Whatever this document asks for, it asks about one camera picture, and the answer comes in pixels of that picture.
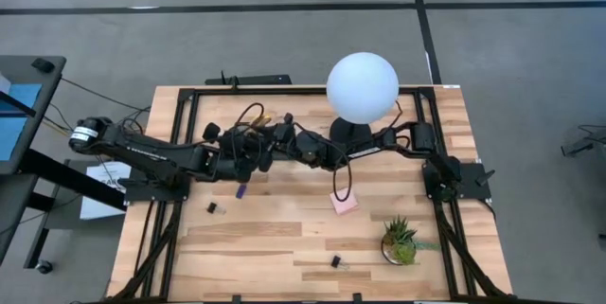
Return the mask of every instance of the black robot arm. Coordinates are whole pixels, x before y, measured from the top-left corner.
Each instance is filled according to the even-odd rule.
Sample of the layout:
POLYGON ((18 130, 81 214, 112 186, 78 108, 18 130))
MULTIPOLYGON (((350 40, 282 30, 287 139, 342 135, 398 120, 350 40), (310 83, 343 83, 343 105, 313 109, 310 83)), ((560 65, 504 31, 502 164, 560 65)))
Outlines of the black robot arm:
POLYGON ((436 152, 434 131, 424 122, 406 122, 387 127, 364 142, 338 144, 308 131, 287 114, 273 126, 236 125, 223 134, 210 123, 205 141, 175 145, 125 129, 106 117, 88 117, 78 122, 69 139, 74 152, 105 154, 145 173, 148 180, 172 188, 186 174, 199 182, 237 181, 246 183, 255 170, 271 168, 274 153, 311 168, 335 171, 349 160, 381 151, 398 152, 407 158, 427 159, 439 171, 447 186, 460 181, 457 160, 436 152), (410 149, 398 144, 398 133, 410 131, 410 149))

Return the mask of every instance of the wooden table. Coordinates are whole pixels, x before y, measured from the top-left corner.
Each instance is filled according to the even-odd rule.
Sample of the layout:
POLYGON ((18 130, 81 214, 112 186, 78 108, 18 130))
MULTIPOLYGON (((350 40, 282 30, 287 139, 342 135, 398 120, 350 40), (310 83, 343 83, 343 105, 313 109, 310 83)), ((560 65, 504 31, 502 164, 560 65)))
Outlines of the wooden table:
MULTIPOLYGON (((147 135, 169 140, 178 90, 176 86, 156 89, 147 135)), ((461 89, 436 86, 435 90, 448 153, 473 161, 477 151, 461 89)), ((280 120, 290 112, 306 129, 324 136, 335 119, 324 96, 203 96, 194 140, 200 139, 210 121, 229 128, 254 101, 262 102, 272 118, 280 120)), ((401 121, 416 120, 412 97, 402 95, 400 103, 401 121)), ((431 118, 428 106, 424 107, 431 118)), ((187 110, 186 106, 182 139, 187 110)), ((373 132, 387 126, 396 114, 394 107, 372 124, 373 132)), ((245 119, 255 115, 251 111, 245 119)), ((421 163, 394 152, 352 161, 352 189, 360 208, 341 217, 329 199, 331 173, 295 162, 277 161, 268 173, 256 172, 241 200, 235 197, 236 183, 193 184, 183 207, 169 300, 225 301, 232 295, 242 295, 242 300, 351 300, 353 293, 362 293, 364 300, 447 299, 439 251, 418 251, 417 264, 393 266, 379 250, 383 222, 398 214, 419 231, 419 240, 437 242, 421 163), (227 213, 208 214, 205 208, 211 200, 227 213), (348 271, 330 267, 335 254, 350 265, 348 271)), ((347 170, 340 170, 337 179, 339 188, 346 187, 347 170)), ((475 200, 462 200, 459 205, 470 252, 494 283, 510 293, 492 215, 475 200)), ((133 274, 147 208, 148 203, 129 206, 108 295, 118 292, 133 274)), ((453 255, 459 292, 465 294, 454 250, 453 255)), ((161 256, 156 264, 152 294, 158 293, 163 260, 161 256)))

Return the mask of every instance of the purple object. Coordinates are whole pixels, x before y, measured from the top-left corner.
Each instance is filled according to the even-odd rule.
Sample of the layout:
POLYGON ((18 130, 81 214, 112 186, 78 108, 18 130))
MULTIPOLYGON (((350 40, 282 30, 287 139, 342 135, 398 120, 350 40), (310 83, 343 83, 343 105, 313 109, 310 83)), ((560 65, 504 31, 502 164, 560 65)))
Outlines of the purple object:
POLYGON ((238 187, 238 192, 236 193, 236 197, 241 199, 244 196, 244 192, 246 191, 246 185, 240 185, 238 187))

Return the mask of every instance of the gray carpet floor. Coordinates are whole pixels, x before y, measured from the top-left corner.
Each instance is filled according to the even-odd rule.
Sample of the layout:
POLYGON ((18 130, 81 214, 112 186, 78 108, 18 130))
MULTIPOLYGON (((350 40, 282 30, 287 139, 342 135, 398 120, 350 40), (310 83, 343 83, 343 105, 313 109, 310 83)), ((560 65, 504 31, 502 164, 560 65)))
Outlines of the gray carpet floor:
MULTIPOLYGON (((413 1, 0 0, 0 9, 413 1)), ((480 156, 497 171, 490 186, 515 293, 603 303, 606 252, 597 234, 606 232, 606 161, 595 151, 564 158, 560 145, 584 135, 580 124, 606 125, 606 9, 449 9, 428 10, 428 17, 442 81, 462 86, 480 156)), ((151 103, 156 85, 202 84, 222 70, 323 83, 355 51, 387 58, 401 83, 430 82, 412 9, 0 15, 0 54, 63 55, 66 78, 140 107, 151 103)), ((63 82, 53 103, 72 123, 131 112, 63 82)), ((52 109, 47 115, 59 120, 52 109)), ((76 157, 45 127, 34 148, 59 161, 76 157)), ((0 267, 0 303, 99 299, 121 218, 53 231, 43 256, 56 270, 47 276, 22 269, 37 224, 20 226, 0 267)))

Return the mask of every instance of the potted succulent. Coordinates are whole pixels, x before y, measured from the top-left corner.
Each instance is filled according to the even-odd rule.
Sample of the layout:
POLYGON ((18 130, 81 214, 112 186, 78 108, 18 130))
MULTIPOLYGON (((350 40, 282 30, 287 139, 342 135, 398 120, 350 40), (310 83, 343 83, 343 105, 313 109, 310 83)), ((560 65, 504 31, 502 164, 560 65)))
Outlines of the potted succulent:
POLYGON ((400 215, 385 224, 385 235, 381 240, 381 250, 387 261, 394 265, 411 265, 415 263, 417 245, 413 236, 417 233, 414 229, 408 229, 406 218, 400 219, 400 215))

